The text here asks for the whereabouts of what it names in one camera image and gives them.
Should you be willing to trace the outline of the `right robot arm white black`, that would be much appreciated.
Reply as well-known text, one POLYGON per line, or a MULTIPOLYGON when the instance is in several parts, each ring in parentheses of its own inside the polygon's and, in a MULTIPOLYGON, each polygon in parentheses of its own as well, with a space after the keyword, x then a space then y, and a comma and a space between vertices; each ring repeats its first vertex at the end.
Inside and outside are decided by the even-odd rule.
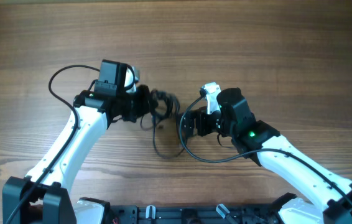
POLYGON ((300 152, 280 131, 255 119, 239 88, 209 93, 200 97, 207 106, 189 106, 179 118, 178 133, 184 142, 188 130, 205 136, 217 132, 229 137, 238 153, 227 158, 251 159, 279 175, 302 195, 285 194, 275 202, 275 216, 282 223, 352 223, 352 180, 341 177, 300 152))

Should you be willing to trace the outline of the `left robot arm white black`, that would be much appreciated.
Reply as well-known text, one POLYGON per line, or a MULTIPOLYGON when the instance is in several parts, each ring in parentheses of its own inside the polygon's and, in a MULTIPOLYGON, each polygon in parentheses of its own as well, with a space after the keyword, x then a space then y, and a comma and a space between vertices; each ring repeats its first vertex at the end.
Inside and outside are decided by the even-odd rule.
POLYGON ((75 177, 96 141, 116 118, 136 122, 156 103, 139 73, 126 63, 103 60, 99 77, 78 94, 70 118, 46 155, 24 178, 10 177, 2 189, 4 223, 118 223, 111 204, 83 197, 72 203, 75 177))

